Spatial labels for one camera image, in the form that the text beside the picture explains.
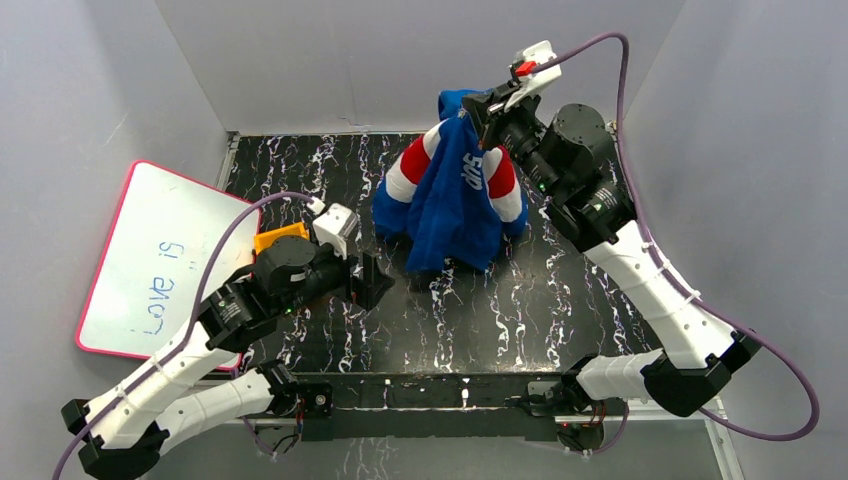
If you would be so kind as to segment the blue red white jacket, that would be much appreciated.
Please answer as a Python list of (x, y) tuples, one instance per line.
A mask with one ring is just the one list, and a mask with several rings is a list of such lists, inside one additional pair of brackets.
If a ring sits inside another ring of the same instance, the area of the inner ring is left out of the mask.
[(385, 172), (372, 202), (378, 236), (411, 242), (406, 269), (431, 272), (448, 259), (484, 270), (505, 239), (524, 234), (528, 202), (502, 147), (482, 150), (462, 108), (465, 90), (438, 97), (438, 123)]

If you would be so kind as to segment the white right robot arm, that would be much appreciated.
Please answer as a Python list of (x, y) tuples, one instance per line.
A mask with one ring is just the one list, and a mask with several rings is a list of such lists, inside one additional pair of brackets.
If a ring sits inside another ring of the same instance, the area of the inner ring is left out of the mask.
[(602, 116), (563, 106), (549, 125), (537, 97), (508, 108), (497, 93), (461, 104), (484, 149), (502, 147), (544, 194), (552, 226), (601, 268), (649, 324), (660, 345), (642, 354), (588, 355), (551, 388), (549, 404), (590, 413), (609, 398), (652, 400), (687, 417), (713, 399), (758, 351), (758, 343), (706, 312), (695, 293), (640, 232), (626, 185), (611, 177), (619, 156)]

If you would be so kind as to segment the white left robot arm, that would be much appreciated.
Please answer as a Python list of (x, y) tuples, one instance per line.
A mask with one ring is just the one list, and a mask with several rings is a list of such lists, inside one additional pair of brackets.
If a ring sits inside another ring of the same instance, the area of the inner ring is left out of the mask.
[(102, 395), (61, 411), (71, 451), (96, 479), (136, 479), (180, 443), (230, 420), (268, 413), (302, 423), (326, 418), (329, 384), (297, 379), (269, 360), (196, 391), (207, 373), (272, 334), (281, 317), (335, 294), (372, 309), (394, 285), (370, 254), (345, 257), (329, 243), (282, 236), (207, 294), (160, 350)]

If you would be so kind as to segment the orange plastic box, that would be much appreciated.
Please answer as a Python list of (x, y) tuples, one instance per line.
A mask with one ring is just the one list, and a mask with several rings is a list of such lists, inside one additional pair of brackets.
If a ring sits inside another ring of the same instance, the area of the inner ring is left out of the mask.
[(300, 237), (309, 240), (310, 233), (304, 222), (296, 222), (259, 233), (253, 239), (253, 254), (258, 256), (263, 250), (270, 248), (278, 239), (283, 237)]

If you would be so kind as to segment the pink-framed whiteboard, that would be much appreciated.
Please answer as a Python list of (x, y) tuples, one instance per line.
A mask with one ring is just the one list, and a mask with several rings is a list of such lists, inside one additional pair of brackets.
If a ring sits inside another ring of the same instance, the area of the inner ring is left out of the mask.
[(76, 333), (146, 359), (188, 320), (213, 248), (248, 202), (148, 161), (129, 172)]

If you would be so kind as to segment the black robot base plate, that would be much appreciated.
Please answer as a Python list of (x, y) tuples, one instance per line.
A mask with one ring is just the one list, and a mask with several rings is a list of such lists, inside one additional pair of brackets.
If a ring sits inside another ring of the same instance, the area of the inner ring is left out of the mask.
[(570, 407), (557, 372), (297, 373), (307, 442), (366, 437), (519, 438), (577, 450), (609, 438), (621, 400)]

